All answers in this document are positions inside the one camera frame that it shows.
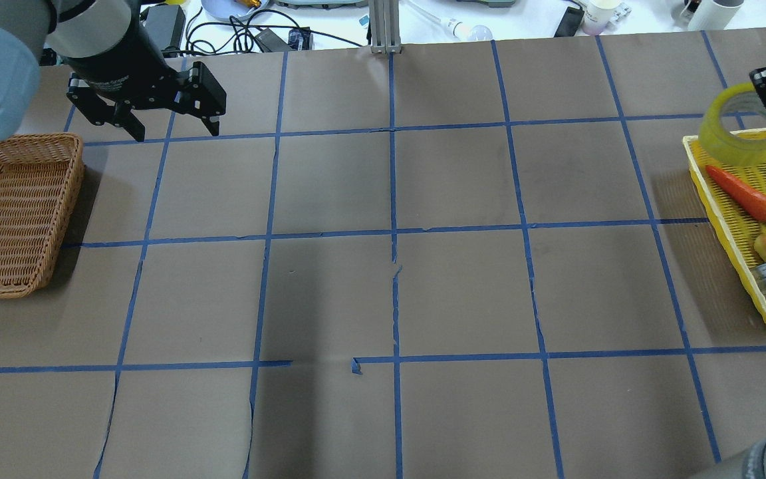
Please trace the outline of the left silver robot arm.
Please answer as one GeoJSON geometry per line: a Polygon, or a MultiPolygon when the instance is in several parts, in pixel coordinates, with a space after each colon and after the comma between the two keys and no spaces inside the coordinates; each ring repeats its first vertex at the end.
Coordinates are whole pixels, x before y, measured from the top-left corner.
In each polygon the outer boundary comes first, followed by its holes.
{"type": "Polygon", "coordinates": [[[201,61],[174,70],[139,15],[136,1],[0,1],[0,140],[16,133],[39,89],[45,47],[72,68],[67,98],[92,124],[142,142],[136,111],[166,109],[219,134],[225,89],[201,61]]]}

